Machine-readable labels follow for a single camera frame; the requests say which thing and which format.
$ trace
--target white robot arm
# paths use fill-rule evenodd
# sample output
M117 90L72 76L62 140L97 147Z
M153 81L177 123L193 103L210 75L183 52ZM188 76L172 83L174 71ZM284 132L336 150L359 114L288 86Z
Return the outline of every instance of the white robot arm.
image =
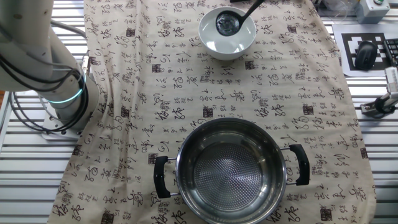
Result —
M0 0L0 90L35 90L64 124L82 130L98 102L96 83L50 26L53 0Z

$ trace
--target electronic device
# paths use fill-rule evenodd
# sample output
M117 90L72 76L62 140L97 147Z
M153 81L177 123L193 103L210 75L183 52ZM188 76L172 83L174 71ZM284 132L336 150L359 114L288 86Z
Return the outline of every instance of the electronic device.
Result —
M360 24L377 24L390 10L387 0L361 0L355 7Z
M387 93L371 103L361 105L362 114L371 117L381 117L393 113L398 103L398 71L396 67L384 70L387 79Z
M370 70L377 57L377 46L370 41L362 41L358 46L355 57L355 67L361 70Z
M398 39L385 40L383 47L391 61L391 66L398 67Z

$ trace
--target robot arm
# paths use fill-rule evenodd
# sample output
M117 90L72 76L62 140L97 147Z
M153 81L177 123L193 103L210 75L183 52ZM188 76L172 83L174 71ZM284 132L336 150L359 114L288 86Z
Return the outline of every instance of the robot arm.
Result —
M64 127L43 131L81 130L98 89L51 29L52 6L53 0L0 1L0 90L44 97Z
M398 103L398 70L396 67L389 67L384 69L384 73L387 80L387 93L373 102L361 105L362 114L366 116L381 118L396 110L395 105Z

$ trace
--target computer mouse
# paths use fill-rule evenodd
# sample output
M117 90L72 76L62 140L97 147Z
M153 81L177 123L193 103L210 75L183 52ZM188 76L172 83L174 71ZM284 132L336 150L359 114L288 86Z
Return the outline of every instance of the computer mouse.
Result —
M355 67L361 70L370 70L377 57L377 46L369 41L362 41L359 44L355 58Z

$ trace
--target table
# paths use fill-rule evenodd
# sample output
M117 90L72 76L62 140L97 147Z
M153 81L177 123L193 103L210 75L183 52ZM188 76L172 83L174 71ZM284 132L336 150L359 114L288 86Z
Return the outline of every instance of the table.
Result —
M383 23L398 22L398 1ZM83 1L55 1L53 19L84 30ZM323 17L333 37L333 21ZM355 23L348 17L344 24ZM54 28L56 34L77 58L86 53L85 40L69 31ZM398 216L398 114L383 119L365 117L359 105L386 93L385 78L347 77L364 142L376 183L377 207L373 224L397 223ZM30 118L39 124L45 111L33 91L18 93ZM73 151L75 141L46 141L17 120L4 104L5 116L0 133L0 223L46 223L57 193L63 171Z

